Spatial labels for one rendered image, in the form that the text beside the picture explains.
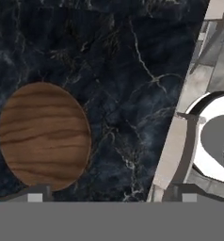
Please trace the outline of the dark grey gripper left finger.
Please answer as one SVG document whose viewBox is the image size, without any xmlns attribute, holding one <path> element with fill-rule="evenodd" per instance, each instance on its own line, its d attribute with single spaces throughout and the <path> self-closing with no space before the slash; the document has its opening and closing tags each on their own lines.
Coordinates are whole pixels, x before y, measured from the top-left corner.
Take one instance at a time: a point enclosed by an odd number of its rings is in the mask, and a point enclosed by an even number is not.
<svg viewBox="0 0 224 241">
<path fill-rule="evenodd" d="M 15 194 L 0 198 L 0 201 L 29 201 L 30 198 L 37 198 L 42 202 L 52 201 L 51 187 L 49 185 L 30 186 Z"/>
</svg>

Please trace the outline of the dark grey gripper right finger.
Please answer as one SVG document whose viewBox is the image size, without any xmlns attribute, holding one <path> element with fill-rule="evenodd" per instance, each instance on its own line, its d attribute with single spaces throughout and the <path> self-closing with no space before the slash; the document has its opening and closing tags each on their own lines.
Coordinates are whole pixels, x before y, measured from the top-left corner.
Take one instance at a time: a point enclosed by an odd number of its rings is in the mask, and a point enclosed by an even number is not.
<svg viewBox="0 0 224 241">
<path fill-rule="evenodd" d="M 215 194 L 207 193 L 197 185 L 180 184 L 180 185 L 171 185 L 165 191 L 162 201 L 175 201 L 175 202 L 222 201 L 224 202 L 224 198 Z"/>
</svg>

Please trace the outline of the round wooden board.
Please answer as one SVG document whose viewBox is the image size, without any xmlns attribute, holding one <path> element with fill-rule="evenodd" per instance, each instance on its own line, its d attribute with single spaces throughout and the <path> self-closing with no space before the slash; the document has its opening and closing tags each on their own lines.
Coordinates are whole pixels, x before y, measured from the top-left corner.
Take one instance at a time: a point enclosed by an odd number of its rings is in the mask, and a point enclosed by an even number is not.
<svg viewBox="0 0 224 241">
<path fill-rule="evenodd" d="M 63 88 L 44 82 L 25 85 L 2 109 L 0 149 L 9 169 L 24 184 L 62 190 L 75 183 L 88 164 L 88 118 Z"/>
</svg>

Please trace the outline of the grey stool frame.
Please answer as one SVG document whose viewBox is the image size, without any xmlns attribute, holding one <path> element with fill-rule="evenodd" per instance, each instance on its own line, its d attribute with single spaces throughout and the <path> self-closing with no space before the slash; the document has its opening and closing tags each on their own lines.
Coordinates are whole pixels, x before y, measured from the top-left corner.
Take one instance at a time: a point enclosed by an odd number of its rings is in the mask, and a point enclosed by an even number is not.
<svg viewBox="0 0 224 241">
<path fill-rule="evenodd" d="M 200 64 L 200 61 L 206 56 L 207 52 L 210 50 L 210 48 L 213 46 L 213 44 L 216 42 L 224 30 L 224 0 L 211 0 L 206 11 L 205 19 L 209 21 L 217 21 L 216 29 L 212 37 L 208 40 L 202 49 L 190 72 L 196 70 Z"/>
</svg>

